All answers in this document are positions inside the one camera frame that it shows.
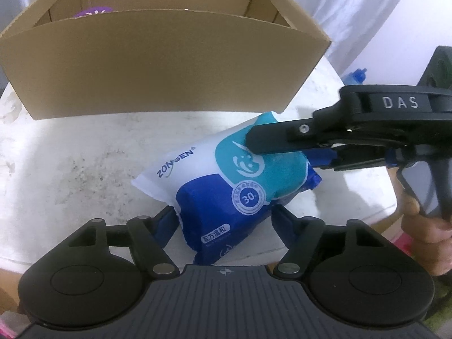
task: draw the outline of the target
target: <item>screw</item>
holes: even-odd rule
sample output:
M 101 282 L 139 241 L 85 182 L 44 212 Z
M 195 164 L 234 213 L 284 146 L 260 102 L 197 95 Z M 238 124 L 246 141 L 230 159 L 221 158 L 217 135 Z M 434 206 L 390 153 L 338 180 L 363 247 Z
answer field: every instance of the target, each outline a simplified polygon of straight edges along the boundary
M 300 267 L 293 262 L 283 262 L 278 266 L 278 270 L 283 274 L 296 274 L 300 271 Z
M 307 124 L 302 124 L 299 130 L 301 133 L 306 134 L 306 132 L 309 132 L 309 126 Z
M 152 271 L 159 275 L 168 275 L 171 274 L 174 270 L 176 270 L 175 267 L 166 262 L 154 265 L 154 267 L 152 268 Z

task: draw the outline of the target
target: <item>wet wipes package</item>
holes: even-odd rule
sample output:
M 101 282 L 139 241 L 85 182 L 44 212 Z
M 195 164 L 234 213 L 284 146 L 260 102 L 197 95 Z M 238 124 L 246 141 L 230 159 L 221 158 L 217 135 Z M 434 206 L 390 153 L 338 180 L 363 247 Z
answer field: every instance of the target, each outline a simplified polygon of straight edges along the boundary
M 259 117 L 170 152 L 132 181 L 175 208 L 194 264 L 209 265 L 245 239 L 271 207 L 288 203 L 321 181 L 302 152 L 256 155 L 245 146 Z

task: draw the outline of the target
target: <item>marble surface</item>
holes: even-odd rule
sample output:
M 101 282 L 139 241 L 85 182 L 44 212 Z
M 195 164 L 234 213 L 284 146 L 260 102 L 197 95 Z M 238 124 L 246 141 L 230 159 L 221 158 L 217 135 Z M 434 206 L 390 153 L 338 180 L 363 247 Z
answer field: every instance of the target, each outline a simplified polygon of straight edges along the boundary
M 323 58 L 281 115 L 308 118 L 334 104 L 342 82 Z M 9 85 L 0 98 L 0 268 L 23 272 L 91 218 L 125 224 L 164 204 L 131 186 L 157 157 L 255 117 L 241 112 L 147 112 L 34 121 Z M 385 168 L 320 171 L 324 181 L 288 205 L 297 216 L 344 225 L 392 214 L 396 197 Z M 182 267 L 194 252 L 179 230 L 167 248 Z M 218 264 L 265 264 L 286 249 L 270 219 Z M 112 252 L 127 256 L 125 248 Z

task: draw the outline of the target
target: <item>round black pad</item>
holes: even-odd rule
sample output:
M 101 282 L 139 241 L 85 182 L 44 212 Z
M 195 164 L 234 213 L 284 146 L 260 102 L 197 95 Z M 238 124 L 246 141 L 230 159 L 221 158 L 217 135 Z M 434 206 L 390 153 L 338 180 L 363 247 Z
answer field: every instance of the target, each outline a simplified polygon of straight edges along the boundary
M 369 294 L 392 293 L 402 283 L 399 273 L 381 265 L 365 265 L 353 269 L 349 280 L 356 289 Z
M 433 297 L 429 274 L 401 251 L 352 249 L 320 263 L 310 290 L 328 312 L 353 325 L 394 327 L 422 319 Z
M 103 273 L 93 266 L 73 265 L 58 270 L 51 279 L 52 287 L 62 294 L 87 294 L 103 283 Z
M 69 250 L 49 253 L 23 275 L 19 297 L 28 315 L 80 329 L 110 321 L 138 301 L 144 282 L 134 264 L 109 253 L 71 256 Z

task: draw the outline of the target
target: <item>finger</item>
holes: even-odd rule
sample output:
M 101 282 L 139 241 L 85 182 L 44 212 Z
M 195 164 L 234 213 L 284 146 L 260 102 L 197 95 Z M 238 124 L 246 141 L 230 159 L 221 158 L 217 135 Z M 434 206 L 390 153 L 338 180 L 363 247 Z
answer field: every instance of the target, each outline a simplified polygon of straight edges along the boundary
M 425 261 L 452 261 L 452 239 L 448 238 L 435 244 L 414 240 L 411 252 L 416 258 Z
M 402 203 L 402 214 L 414 216 L 420 213 L 419 202 L 407 193 L 404 193 Z
M 425 261 L 421 259 L 416 259 L 416 261 L 433 276 L 446 274 L 452 269 L 451 261 Z
M 440 218 L 426 218 L 419 214 L 403 215 L 402 230 L 415 240 L 434 244 L 452 237 L 452 224 Z

